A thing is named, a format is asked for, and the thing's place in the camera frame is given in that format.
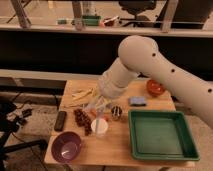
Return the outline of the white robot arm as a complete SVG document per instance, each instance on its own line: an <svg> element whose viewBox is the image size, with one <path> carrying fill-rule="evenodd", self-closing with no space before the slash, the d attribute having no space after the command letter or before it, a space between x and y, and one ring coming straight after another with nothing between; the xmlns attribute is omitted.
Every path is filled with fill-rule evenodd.
<svg viewBox="0 0 213 171"><path fill-rule="evenodd" d="M213 84L172 64L148 37L132 35L121 41L118 57L97 80L91 103L98 97L120 97L140 73L161 83L213 129Z"/></svg>

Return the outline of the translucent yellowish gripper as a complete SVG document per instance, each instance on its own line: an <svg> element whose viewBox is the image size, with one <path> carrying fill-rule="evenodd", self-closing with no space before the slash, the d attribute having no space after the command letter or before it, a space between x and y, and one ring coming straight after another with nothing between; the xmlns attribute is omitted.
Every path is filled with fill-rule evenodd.
<svg viewBox="0 0 213 171"><path fill-rule="evenodd" d="M105 98L102 95L96 95L83 108L83 111L90 112L92 109L95 109L96 111L104 111L105 108L111 103L112 103L111 99Z"/></svg>

